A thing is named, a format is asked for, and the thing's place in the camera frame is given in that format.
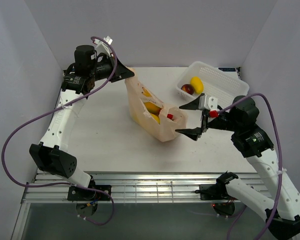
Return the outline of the banana print plastic bag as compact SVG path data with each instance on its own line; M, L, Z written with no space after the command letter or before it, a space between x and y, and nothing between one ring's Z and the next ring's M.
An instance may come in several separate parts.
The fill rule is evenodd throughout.
M174 140L185 129L188 116L179 107L164 103L139 81L136 71L133 77L124 80L131 118L148 134L161 142Z

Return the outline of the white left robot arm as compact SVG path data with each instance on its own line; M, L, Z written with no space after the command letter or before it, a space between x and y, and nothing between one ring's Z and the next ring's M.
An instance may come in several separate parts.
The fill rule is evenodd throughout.
M57 111L40 142L30 146L29 153L41 171L80 186L75 192L89 201L98 196L93 178L78 167L76 157L68 152L74 124L96 81L110 79L113 83L135 74L115 60L104 43L96 47L77 46L74 60L64 72Z

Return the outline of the yellow banana bunch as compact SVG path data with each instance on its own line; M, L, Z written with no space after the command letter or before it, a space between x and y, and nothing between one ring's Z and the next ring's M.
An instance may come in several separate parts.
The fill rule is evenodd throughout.
M162 110L162 104L158 103L154 99L154 97L152 96L152 94L145 87L142 87L141 94L143 96L143 98L141 99L143 105L145 106L145 108L147 109L147 111L150 113L150 115L152 116L152 118L158 124L160 124L159 114L160 114L160 111Z

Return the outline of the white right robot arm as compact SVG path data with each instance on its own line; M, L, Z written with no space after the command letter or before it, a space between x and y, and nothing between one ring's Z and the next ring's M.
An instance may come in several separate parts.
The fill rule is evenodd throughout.
M257 125L260 113L252 95L239 95L232 105L221 108L213 96L201 94L181 106L183 110L201 111L201 125L178 132L196 141L208 129L230 131L234 147L256 170L270 193L266 197L245 184L233 172L220 175L214 185L197 193L207 200L239 200L264 221L264 229L278 240L288 240L300 234L300 192L283 168L279 140L272 142Z

